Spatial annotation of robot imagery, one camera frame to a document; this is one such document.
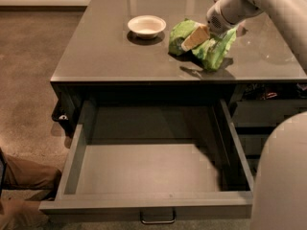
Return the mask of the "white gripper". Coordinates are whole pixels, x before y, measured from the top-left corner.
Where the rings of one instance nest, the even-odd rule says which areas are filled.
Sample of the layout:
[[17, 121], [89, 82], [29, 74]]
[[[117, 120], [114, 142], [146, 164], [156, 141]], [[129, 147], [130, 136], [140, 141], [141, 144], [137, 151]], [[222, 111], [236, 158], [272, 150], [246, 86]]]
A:
[[184, 52], [190, 51], [202, 44], [210, 37], [210, 33], [218, 37], [223, 37], [229, 30], [236, 27], [235, 24], [228, 22], [221, 10], [220, 3], [215, 3], [206, 14], [207, 25], [199, 25], [184, 41], [181, 48]]

